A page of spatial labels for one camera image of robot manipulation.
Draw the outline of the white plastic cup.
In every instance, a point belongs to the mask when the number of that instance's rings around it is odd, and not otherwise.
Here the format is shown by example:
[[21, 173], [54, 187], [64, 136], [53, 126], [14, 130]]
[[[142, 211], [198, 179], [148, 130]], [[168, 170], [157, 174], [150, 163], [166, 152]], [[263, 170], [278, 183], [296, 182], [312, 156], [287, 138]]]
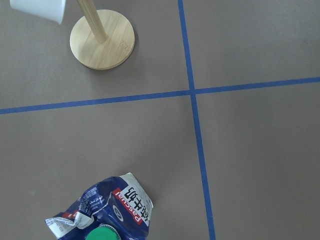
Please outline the white plastic cup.
[[66, 0], [10, 0], [14, 10], [62, 24]]

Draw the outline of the blue white milk carton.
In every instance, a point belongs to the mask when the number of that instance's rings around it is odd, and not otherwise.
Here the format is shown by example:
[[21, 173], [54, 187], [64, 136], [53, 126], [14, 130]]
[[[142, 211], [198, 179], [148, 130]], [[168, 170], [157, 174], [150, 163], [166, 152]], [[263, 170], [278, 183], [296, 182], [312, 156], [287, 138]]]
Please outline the blue white milk carton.
[[45, 223], [58, 240], [145, 240], [153, 207], [129, 172], [91, 186]]

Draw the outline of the wooden cup tree stand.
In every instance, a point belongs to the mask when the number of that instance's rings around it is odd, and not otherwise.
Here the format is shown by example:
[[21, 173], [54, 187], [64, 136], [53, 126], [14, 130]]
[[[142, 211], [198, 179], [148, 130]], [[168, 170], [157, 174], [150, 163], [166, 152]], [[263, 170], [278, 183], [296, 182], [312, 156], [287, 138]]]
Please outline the wooden cup tree stand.
[[92, 0], [79, 0], [78, 4], [83, 17], [69, 38], [74, 57], [94, 70], [112, 69], [125, 62], [135, 46], [131, 22], [117, 11], [97, 10]]

